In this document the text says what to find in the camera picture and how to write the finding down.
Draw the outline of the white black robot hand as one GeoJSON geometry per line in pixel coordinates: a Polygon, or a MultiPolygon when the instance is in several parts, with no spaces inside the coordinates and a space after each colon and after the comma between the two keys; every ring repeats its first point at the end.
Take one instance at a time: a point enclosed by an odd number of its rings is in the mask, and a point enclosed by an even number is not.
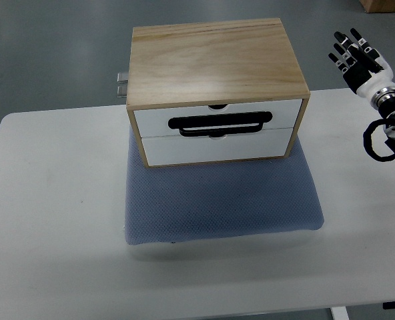
{"type": "Polygon", "coordinates": [[[354,94],[365,98],[375,109],[382,102],[395,97],[394,74],[382,54],[354,28],[354,40],[339,31],[334,33],[337,54],[328,57],[342,73],[343,79],[354,94]]]}

